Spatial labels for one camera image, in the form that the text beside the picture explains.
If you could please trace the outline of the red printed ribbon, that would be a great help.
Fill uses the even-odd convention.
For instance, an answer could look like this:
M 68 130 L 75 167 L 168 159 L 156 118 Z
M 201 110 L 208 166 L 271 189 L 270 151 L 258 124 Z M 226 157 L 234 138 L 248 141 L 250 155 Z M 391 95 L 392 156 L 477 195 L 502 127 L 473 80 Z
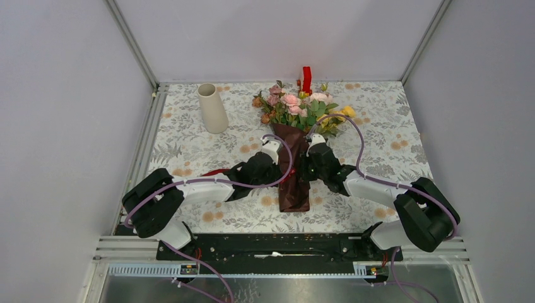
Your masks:
M 227 171 L 229 171 L 229 169 L 216 169 L 216 170 L 212 170 L 210 172 L 207 172 L 207 173 L 203 174 L 202 177 L 213 176 L 213 175 L 217 175 L 217 174 L 223 174 L 223 173 L 225 173 Z M 292 167 L 290 172 L 288 173 L 288 175 L 283 178 L 282 182 L 285 182 L 288 178 L 291 178 L 295 174 L 296 174 L 296 169 L 294 167 Z

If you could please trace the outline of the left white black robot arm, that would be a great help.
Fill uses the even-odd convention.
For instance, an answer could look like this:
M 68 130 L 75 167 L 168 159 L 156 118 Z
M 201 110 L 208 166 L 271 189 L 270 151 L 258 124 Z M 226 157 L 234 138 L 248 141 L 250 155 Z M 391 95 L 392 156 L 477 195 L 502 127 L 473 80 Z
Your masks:
M 154 238 L 169 244 L 178 258 L 189 259 L 196 250 L 194 235 L 186 223 L 174 219 L 182 205 L 236 201 L 253 189 L 277 186 L 289 173 L 264 152 L 230 169 L 214 170 L 196 179 L 176 181 L 167 169 L 156 169 L 123 197 L 127 212 L 124 226 L 142 239 Z

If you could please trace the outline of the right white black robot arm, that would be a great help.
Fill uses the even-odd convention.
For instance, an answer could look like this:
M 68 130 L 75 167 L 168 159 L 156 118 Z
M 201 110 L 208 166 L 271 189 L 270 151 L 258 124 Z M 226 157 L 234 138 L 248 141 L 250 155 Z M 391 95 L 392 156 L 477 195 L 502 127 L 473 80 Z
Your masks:
M 388 249 L 410 244 L 432 253 L 455 236 L 461 222 L 430 179 L 420 177 L 403 184 L 366 175 L 357 166 L 341 164 L 326 143 L 313 144 L 300 154 L 298 174 L 303 181 L 322 181 L 332 193 L 367 199 L 396 211 L 396 221 L 375 223 L 364 231 L 362 252 L 371 260 Z

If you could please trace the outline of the brown flower bouquet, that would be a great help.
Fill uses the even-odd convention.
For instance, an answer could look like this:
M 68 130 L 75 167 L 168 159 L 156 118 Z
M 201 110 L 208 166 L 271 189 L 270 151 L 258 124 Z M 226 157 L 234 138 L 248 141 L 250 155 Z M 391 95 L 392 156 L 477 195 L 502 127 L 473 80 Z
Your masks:
M 281 156 L 279 164 L 282 171 L 290 173 L 279 184 L 278 200 L 281 212 L 306 212 L 310 210 L 310 184 L 297 176 L 302 166 L 300 155 L 309 147 L 306 134 L 320 122 L 315 131 L 326 136 L 336 136 L 339 125 L 345 117 L 354 118 L 356 112 L 350 106 L 340 107 L 328 90 L 328 84 L 320 85 L 318 91 L 312 90 L 310 80 L 298 80 L 298 91 L 287 91 L 286 85 L 278 80 L 267 91 L 259 91 L 252 97 L 252 106 L 263 110 L 261 122 L 270 124 L 275 135 L 290 147 L 293 163 L 289 156 Z

